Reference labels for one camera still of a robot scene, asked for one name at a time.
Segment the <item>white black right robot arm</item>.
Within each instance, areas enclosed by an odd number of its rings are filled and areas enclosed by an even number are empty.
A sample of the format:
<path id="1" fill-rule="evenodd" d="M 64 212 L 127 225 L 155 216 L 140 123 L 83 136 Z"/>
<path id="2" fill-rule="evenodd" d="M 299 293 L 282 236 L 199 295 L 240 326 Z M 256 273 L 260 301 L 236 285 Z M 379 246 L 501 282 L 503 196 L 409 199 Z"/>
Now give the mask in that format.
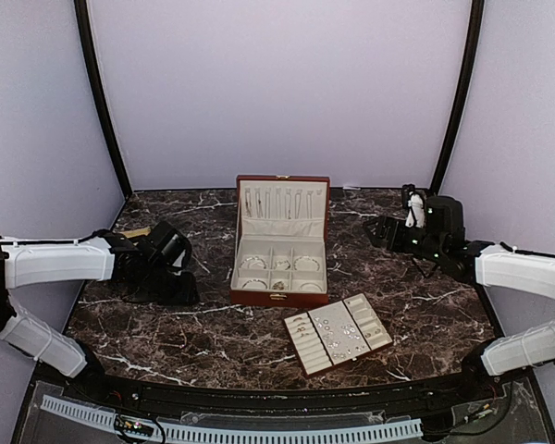
<path id="1" fill-rule="evenodd" d="M 505 242 L 467 240 L 463 205 L 449 196 L 402 193 L 404 219 L 377 216 L 364 222 L 371 244 L 415 260 L 427 260 L 458 282 L 519 290 L 555 300 L 555 254 L 537 253 Z M 462 360 L 453 392 L 473 401 L 490 376 L 518 368 L 555 364 L 555 319 L 524 332 L 477 346 Z"/>

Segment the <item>red wooden jewelry box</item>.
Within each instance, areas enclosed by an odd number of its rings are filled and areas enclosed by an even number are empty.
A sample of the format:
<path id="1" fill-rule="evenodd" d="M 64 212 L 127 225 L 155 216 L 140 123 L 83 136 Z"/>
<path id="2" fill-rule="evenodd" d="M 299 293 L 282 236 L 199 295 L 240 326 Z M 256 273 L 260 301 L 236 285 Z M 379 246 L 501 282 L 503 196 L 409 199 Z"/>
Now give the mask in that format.
<path id="1" fill-rule="evenodd" d="M 327 304 L 330 179 L 239 175 L 236 184 L 230 301 L 294 308 Z"/>

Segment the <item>red jewelry tray insert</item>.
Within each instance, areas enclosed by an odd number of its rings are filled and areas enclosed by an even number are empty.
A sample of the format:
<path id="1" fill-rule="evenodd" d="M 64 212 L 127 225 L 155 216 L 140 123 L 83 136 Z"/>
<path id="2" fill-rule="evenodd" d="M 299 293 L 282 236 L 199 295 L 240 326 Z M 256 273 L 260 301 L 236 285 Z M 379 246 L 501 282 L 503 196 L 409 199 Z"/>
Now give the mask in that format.
<path id="1" fill-rule="evenodd" d="M 354 362 L 393 339 L 362 293 L 284 319 L 306 376 Z"/>

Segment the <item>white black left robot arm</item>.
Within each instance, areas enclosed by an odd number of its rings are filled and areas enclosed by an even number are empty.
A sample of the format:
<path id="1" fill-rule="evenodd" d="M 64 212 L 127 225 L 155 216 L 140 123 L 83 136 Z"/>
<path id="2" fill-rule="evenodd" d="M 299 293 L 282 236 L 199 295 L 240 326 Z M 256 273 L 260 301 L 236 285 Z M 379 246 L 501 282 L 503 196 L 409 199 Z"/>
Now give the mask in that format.
<path id="1" fill-rule="evenodd" d="M 112 395 L 98 359 L 11 297 L 14 289 L 60 281 L 118 281 L 138 288 L 143 302 L 190 306 L 200 301 L 187 266 L 190 241 L 166 221 L 130 232 L 100 229 L 79 239 L 24 240 L 0 235 L 0 340 L 76 379 L 92 403 Z"/>

